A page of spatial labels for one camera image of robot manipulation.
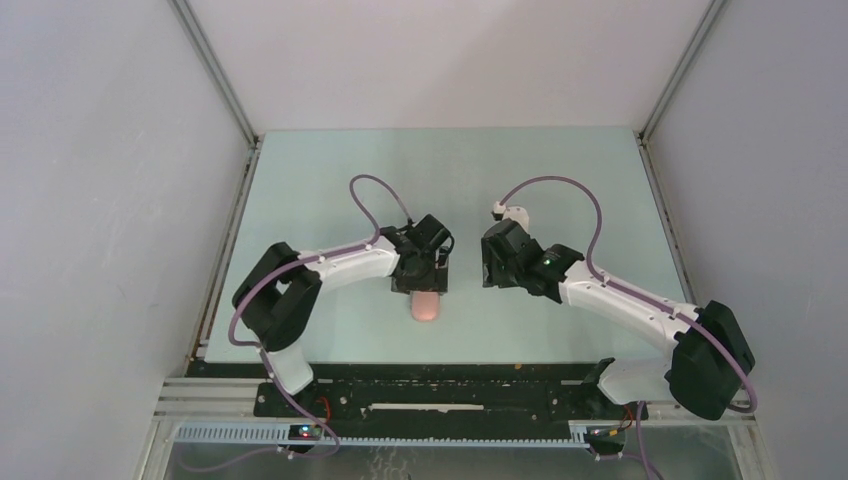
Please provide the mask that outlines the aluminium frame post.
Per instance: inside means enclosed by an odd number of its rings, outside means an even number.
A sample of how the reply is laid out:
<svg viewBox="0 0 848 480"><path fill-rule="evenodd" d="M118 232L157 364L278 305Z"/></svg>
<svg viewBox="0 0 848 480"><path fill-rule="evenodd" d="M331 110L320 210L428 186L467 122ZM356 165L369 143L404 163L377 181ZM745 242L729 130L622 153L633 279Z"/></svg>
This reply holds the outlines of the aluminium frame post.
<svg viewBox="0 0 848 480"><path fill-rule="evenodd" d="M255 149L259 143L259 134L249 120L247 112L238 98L236 90L223 64L219 60L191 2L187 0L169 0L168 4L174 11L201 65L207 72L214 88L236 123L239 132L248 147Z"/></svg>
<svg viewBox="0 0 848 480"><path fill-rule="evenodd" d="M731 1L729 0L711 0L708 3L653 109L639 131L638 138L643 144L647 144L654 136L679 88L695 65L703 47L730 4Z"/></svg>

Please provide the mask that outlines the right controller board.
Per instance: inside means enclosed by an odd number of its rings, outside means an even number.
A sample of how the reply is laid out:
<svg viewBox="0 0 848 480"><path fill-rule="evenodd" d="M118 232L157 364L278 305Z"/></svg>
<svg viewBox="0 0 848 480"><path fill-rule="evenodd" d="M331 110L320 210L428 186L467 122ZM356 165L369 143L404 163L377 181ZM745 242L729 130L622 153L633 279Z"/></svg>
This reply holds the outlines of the right controller board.
<svg viewBox="0 0 848 480"><path fill-rule="evenodd" d="M620 428L590 429L585 436L587 443L612 443L624 445L626 443L626 431Z"/></svg>

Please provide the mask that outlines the aluminium extrusion rail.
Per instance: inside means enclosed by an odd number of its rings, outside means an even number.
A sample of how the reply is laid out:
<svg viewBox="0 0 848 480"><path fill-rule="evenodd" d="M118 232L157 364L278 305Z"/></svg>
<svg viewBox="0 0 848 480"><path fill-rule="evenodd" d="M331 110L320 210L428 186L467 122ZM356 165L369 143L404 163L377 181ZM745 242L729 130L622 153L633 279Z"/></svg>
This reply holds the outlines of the aluminium extrusion rail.
<svg viewBox="0 0 848 480"><path fill-rule="evenodd" d="M679 403L669 400L652 400L646 402L648 426L728 426L754 424L754 413L744 413L726 409L717 420L708 420L684 408Z"/></svg>

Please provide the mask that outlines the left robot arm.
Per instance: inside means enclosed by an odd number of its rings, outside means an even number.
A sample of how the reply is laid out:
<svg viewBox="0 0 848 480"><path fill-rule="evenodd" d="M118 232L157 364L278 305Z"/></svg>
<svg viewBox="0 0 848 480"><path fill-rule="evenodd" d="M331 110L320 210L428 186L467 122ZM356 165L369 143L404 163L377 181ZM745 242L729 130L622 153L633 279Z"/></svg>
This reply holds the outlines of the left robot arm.
<svg viewBox="0 0 848 480"><path fill-rule="evenodd" d="M407 295L412 309L437 304L448 290L454 237L432 215L403 227L382 227L375 238L322 253L271 245L232 297L234 319L251 332L270 374L280 381L277 402L292 416L316 403L312 367L300 338L320 294L372 279Z"/></svg>

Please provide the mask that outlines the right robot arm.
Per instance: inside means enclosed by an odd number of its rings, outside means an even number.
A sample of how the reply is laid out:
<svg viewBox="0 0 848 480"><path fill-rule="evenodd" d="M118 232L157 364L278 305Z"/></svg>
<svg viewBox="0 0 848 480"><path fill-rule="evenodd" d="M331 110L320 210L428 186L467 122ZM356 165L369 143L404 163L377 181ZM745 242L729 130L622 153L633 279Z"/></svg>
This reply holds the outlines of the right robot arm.
<svg viewBox="0 0 848 480"><path fill-rule="evenodd" d="M512 219L497 222L483 235L481 251L484 287L519 287L587 310L658 351L648 360L600 361L581 392L591 416L606 418L620 405L650 399L671 399L710 421L734 407L755 357L728 306L677 303L594 273L582 253L561 244L543 249Z"/></svg>

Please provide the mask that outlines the right aluminium frame post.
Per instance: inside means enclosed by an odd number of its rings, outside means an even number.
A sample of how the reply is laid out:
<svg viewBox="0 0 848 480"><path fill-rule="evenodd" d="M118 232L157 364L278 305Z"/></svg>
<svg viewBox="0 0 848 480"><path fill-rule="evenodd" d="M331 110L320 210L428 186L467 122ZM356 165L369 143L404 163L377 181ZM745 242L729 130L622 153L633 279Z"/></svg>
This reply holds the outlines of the right aluminium frame post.
<svg viewBox="0 0 848 480"><path fill-rule="evenodd" d="M703 47L730 4L731 1L729 0L711 0L708 3L653 109L639 131L638 138L643 144L647 144L654 136L679 88L695 65Z"/></svg>

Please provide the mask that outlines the left aluminium frame post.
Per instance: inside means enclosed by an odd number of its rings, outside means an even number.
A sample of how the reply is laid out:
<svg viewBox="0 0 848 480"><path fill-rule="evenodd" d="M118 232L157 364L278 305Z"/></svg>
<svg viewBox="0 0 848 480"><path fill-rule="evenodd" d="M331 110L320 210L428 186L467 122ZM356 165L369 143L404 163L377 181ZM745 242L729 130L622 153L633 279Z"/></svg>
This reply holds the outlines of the left aluminium frame post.
<svg viewBox="0 0 848 480"><path fill-rule="evenodd" d="M187 0L169 0L168 4L174 11L201 65L207 72L214 88L236 123L239 132L248 147L255 149L259 143L259 134L249 120L247 112L238 98L236 90L223 64L219 60L191 2Z"/></svg>

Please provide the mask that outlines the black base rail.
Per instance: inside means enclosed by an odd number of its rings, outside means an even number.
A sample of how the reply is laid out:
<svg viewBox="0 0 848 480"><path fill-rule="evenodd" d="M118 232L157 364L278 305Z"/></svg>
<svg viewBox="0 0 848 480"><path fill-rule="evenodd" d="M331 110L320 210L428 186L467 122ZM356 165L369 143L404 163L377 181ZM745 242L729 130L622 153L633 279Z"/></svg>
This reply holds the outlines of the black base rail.
<svg viewBox="0 0 848 480"><path fill-rule="evenodd" d="M551 439L571 425L629 427L647 418L636 403L611 403L589 383L595 365L341 364L313 367L314 380L291 406L270 381L259 385L253 414L297 418L301 410L338 434Z"/></svg>

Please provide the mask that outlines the left controller board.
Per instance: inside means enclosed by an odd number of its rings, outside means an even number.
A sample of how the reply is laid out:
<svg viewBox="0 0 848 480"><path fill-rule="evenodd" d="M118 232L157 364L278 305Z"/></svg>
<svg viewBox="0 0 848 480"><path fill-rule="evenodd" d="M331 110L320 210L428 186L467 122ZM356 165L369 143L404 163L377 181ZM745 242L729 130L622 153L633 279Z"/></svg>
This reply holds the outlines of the left controller board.
<svg viewBox="0 0 848 480"><path fill-rule="evenodd" d="M315 424L291 425L288 439L292 441L319 441L324 437L324 430Z"/></svg>

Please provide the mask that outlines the controller board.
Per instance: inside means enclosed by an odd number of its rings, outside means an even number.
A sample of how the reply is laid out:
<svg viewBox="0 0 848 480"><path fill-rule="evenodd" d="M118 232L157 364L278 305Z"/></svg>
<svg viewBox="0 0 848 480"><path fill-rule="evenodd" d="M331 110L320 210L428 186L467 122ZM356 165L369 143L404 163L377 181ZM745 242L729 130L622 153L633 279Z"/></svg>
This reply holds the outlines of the controller board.
<svg viewBox="0 0 848 480"><path fill-rule="evenodd" d="M292 441L319 441L324 437L324 430L315 424L291 425L288 439Z"/></svg>
<svg viewBox="0 0 848 480"><path fill-rule="evenodd" d="M624 445L626 443L626 431L620 428L590 429L585 436L587 443L612 443Z"/></svg>

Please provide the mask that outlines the pink glasses case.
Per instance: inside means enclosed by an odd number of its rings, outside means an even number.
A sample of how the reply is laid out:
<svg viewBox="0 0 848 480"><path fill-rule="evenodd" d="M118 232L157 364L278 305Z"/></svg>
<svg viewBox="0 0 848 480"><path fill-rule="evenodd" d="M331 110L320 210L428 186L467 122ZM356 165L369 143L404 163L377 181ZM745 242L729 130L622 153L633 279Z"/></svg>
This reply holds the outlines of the pink glasses case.
<svg viewBox="0 0 848 480"><path fill-rule="evenodd" d="M438 319L441 311L441 294L436 291L413 291L410 293L412 318L421 323Z"/></svg>

